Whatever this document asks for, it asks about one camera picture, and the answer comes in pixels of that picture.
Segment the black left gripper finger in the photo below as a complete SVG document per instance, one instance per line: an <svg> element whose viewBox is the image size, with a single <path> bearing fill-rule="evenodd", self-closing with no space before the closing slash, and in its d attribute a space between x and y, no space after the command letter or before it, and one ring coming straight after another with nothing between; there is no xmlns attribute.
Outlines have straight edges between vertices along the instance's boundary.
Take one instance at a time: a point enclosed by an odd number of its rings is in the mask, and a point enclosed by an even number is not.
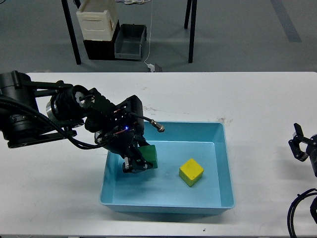
<svg viewBox="0 0 317 238"><path fill-rule="evenodd" d="M144 137L135 137L136 149L144 146L150 146Z"/></svg>
<svg viewBox="0 0 317 238"><path fill-rule="evenodd" d="M143 171L153 169L154 166L146 161L138 148L130 148L127 154L123 156L122 171L126 173L141 173Z"/></svg>

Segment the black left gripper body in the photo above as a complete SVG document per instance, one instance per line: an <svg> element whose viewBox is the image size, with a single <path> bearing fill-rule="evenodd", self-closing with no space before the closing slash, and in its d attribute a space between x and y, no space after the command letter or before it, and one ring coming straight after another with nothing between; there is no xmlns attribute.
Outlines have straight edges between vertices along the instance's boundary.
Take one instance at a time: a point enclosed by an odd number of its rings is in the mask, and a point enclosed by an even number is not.
<svg viewBox="0 0 317 238"><path fill-rule="evenodd" d="M99 130L95 133L95 143L122 158L138 156L135 129L132 126L116 126L110 131Z"/></svg>

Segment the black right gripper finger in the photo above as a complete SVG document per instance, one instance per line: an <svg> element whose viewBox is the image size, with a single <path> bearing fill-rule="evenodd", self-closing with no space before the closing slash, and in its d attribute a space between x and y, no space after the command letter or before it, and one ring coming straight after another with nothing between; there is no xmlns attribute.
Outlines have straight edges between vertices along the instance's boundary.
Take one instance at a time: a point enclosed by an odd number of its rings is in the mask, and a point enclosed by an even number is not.
<svg viewBox="0 0 317 238"><path fill-rule="evenodd" d="M293 156L301 161L304 162L312 152L312 140L304 137L303 131L301 126L298 123L294 123L295 133L293 134L293 138L288 141L288 144L291 148ZM306 151L302 151L300 148L300 144L305 143L307 144Z"/></svg>

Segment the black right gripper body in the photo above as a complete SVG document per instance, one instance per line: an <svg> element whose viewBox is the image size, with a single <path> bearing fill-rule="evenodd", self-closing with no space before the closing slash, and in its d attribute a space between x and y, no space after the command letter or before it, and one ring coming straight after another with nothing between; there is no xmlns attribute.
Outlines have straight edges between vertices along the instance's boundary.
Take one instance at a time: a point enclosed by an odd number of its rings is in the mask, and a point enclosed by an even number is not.
<svg viewBox="0 0 317 238"><path fill-rule="evenodd" d="M313 142L312 145L307 146L307 154L309 155L311 165L314 171L315 177L317 176L317 135L315 134L311 141Z"/></svg>

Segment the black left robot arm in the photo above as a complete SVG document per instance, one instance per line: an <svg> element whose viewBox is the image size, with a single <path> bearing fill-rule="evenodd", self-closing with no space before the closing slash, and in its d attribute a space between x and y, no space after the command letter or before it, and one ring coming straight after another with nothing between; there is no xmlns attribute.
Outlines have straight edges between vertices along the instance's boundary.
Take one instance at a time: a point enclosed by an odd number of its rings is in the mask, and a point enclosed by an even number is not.
<svg viewBox="0 0 317 238"><path fill-rule="evenodd" d="M18 71L0 76L0 130L9 148L68 139L83 150L105 148L123 158L124 173L139 173L158 166L145 121L137 96L115 105L95 88L34 82Z"/></svg>

